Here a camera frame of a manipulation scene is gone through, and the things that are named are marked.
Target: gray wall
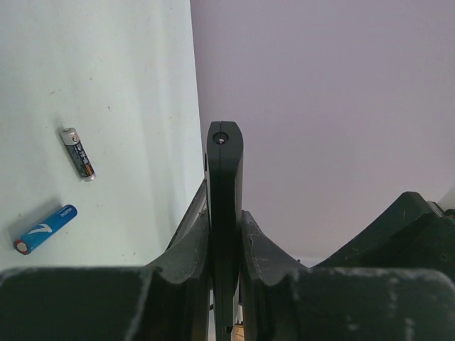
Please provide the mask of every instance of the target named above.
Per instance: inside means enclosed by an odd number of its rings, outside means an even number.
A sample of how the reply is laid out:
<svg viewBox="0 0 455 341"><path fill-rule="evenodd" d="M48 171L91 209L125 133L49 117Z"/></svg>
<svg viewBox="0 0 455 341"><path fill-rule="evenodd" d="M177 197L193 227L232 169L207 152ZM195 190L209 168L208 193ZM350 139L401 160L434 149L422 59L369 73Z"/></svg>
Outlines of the gray wall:
<svg viewBox="0 0 455 341"><path fill-rule="evenodd" d="M244 208L324 257L400 193L455 180L453 1L192 0L203 140L245 138Z"/></svg>

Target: white surface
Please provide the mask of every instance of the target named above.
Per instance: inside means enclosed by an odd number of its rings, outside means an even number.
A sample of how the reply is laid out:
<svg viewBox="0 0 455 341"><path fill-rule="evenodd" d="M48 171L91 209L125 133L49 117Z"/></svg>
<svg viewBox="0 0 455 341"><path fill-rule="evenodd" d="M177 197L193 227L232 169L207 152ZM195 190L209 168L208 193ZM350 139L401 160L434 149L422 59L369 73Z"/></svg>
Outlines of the white surface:
<svg viewBox="0 0 455 341"><path fill-rule="evenodd" d="M0 4L0 269L151 261L203 179L189 1ZM67 203L72 222L31 255L13 250L11 236Z"/></svg>
<svg viewBox="0 0 455 341"><path fill-rule="evenodd" d="M243 207L287 252L324 258L402 192L437 201L455 185L455 1L191 10L203 139L237 121Z"/></svg>

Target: battery label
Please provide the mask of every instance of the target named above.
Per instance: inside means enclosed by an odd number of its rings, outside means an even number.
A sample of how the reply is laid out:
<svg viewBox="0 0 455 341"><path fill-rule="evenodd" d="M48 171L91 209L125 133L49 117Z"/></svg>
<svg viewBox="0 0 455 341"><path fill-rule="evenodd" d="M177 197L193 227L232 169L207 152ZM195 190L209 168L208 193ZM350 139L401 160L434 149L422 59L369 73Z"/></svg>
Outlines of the battery label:
<svg viewBox="0 0 455 341"><path fill-rule="evenodd" d="M84 148L82 147L80 141L77 142L74 146L67 145L66 149L68 150L68 153L70 154L79 175L83 178L92 176L94 173L93 167L88 161L88 157L85 154Z"/></svg>

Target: aa battery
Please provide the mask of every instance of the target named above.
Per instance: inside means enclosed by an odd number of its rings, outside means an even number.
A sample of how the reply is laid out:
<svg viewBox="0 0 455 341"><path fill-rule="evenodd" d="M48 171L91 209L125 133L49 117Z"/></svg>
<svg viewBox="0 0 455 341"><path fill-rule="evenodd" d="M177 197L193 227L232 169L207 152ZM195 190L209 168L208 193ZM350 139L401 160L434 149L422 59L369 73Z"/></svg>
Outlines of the aa battery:
<svg viewBox="0 0 455 341"><path fill-rule="evenodd" d="M30 254L45 240L61 229L77 215L76 207L66 205L45 219L42 223L30 229L14 242L14 248L22 254Z"/></svg>
<svg viewBox="0 0 455 341"><path fill-rule="evenodd" d="M84 147L82 147L82 143L80 142L80 137L77 134L76 129L66 128L60 133L60 137L62 138L80 177L84 181L94 180L96 178L95 171L93 170L92 164L85 153Z"/></svg>

